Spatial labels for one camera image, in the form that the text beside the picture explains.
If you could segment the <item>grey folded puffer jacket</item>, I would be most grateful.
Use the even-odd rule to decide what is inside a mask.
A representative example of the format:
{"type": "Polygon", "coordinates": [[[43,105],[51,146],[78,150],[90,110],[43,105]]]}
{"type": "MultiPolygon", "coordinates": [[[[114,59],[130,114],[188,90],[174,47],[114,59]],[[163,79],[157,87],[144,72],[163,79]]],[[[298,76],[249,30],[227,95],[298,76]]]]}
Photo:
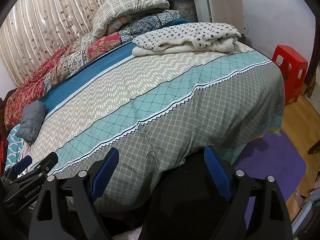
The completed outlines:
{"type": "Polygon", "coordinates": [[[45,116],[46,106],[44,103],[37,100],[25,106],[16,136],[27,143],[33,143],[39,135],[45,116]]]}

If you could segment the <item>purple floor mat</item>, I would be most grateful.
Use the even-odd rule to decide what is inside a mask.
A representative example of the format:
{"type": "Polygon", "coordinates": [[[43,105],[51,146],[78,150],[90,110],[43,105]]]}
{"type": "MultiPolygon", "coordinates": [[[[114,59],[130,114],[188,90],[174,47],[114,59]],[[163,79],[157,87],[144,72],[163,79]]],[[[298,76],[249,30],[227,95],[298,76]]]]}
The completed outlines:
{"type": "Polygon", "coordinates": [[[233,167],[253,178],[274,176],[285,200],[294,193],[306,172],[305,161],[282,130],[276,134],[266,132],[262,138],[249,142],[233,167]]]}

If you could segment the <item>white air conditioner unit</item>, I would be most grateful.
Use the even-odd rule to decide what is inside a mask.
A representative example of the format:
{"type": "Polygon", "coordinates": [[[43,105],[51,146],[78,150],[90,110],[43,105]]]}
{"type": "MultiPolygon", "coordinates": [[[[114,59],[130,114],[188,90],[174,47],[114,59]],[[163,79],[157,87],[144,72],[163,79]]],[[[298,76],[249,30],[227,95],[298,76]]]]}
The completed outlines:
{"type": "Polygon", "coordinates": [[[199,22],[228,23],[244,34],[242,0],[194,0],[199,22]]]}

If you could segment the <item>beige floral curtain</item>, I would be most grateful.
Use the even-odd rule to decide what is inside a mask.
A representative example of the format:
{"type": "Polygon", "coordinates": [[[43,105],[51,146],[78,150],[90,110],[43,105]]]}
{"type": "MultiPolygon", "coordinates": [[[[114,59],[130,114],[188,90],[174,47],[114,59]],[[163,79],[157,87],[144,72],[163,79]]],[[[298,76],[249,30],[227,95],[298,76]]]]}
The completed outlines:
{"type": "Polygon", "coordinates": [[[16,85],[92,30],[106,0],[17,0],[1,26],[1,58],[16,85]]]}

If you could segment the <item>red plastic stool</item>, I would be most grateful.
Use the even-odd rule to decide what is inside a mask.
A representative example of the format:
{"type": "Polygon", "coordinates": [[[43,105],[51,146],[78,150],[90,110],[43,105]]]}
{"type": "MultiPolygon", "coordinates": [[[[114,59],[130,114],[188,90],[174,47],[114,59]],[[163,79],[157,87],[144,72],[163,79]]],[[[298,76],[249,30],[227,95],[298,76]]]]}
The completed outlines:
{"type": "Polygon", "coordinates": [[[283,58],[278,66],[284,79],[285,105],[297,102],[308,68],[307,60],[290,46],[277,45],[272,57],[276,63],[277,58],[283,58]]]}

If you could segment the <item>beige checked folded quilt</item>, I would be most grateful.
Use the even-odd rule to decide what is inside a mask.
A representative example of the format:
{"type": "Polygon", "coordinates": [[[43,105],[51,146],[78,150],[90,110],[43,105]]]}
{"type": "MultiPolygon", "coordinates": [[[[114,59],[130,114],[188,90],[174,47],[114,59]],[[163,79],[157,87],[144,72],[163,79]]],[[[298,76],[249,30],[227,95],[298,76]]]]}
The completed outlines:
{"type": "Polygon", "coordinates": [[[92,36],[100,39],[107,32],[107,26],[115,19],[152,9],[169,9],[167,0],[107,0],[93,20],[92,36]]]}

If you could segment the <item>white black-dotted fleece garment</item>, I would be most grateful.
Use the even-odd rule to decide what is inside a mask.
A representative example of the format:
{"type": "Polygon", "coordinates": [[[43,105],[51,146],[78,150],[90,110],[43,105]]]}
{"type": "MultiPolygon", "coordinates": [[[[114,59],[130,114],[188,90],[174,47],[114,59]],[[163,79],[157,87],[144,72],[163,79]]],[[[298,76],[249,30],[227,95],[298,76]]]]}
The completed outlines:
{"type": "Polygon", "coordinates": [[[133,56],[175,54],[195,51],[231,53],[241,37],[227,23],[194,22],[144,33],[132,40],[133,56]]]}

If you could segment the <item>patterned bedspread teal grey beige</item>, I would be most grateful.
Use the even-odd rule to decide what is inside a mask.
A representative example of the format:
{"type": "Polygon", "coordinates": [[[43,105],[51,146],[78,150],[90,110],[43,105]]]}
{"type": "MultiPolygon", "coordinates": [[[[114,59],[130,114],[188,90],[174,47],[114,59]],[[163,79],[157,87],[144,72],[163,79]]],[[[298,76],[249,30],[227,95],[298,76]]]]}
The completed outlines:
{"type": "Polygon", "coordinates": [[[265,132],[277,132],[284,81],[276,64],[236,42],[231,53],[195,51],[133,56],[122,45],[52,89],[47,116],[29,148],[32,167],[55,152],[50,173],[69,178],[119,151],[95,205],[101,212],[141,203],[161,174],[198,148],[233,163],[265,132]]]}

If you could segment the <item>clear plastic storage box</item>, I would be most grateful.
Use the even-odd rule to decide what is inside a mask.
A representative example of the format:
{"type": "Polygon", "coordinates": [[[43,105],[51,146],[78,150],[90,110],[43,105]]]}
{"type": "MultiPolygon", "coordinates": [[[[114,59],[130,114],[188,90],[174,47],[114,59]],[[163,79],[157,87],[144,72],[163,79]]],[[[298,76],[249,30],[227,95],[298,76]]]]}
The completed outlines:
{"type": "Polygon", "coordinates": [[[194,0],[169,0],[171,9],[178,10],[181,18],[190,22],[197,22],[194,0]]]}

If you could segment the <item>teal white wave pillow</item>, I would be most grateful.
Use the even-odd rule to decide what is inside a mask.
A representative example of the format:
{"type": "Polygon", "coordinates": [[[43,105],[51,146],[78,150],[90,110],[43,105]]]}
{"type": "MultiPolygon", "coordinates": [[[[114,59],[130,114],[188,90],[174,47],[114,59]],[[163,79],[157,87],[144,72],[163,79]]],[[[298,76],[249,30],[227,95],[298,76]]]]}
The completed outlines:
{"type": "Polygon", "coordinates": [[[21,152],[24,144],[24,140],[16,136],[17,131],[20,129],[20,124],[15,125],[9,132],[7,137],[8,148],[7,158],[5,162],[5,170],[14,166],[21,159],[21,152]]]}

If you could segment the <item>red floral patchwork quilt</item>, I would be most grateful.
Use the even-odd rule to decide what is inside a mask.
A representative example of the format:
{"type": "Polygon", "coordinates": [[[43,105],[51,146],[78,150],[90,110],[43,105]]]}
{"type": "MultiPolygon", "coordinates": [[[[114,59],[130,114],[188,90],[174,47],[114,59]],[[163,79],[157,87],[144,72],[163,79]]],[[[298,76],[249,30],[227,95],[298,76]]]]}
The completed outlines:
{"type": "Polygon", "coordinates": [[[44,97],[52,88],[80,72],[88,64],[140,34],[159,29],[181,17],[178,10],[154,10],[119,17],[96,39],[91,33],[58,50],[34,71],[8,98],[4,108],[4,125],[11,130],[20,123],[26,105],[44,97]]]}

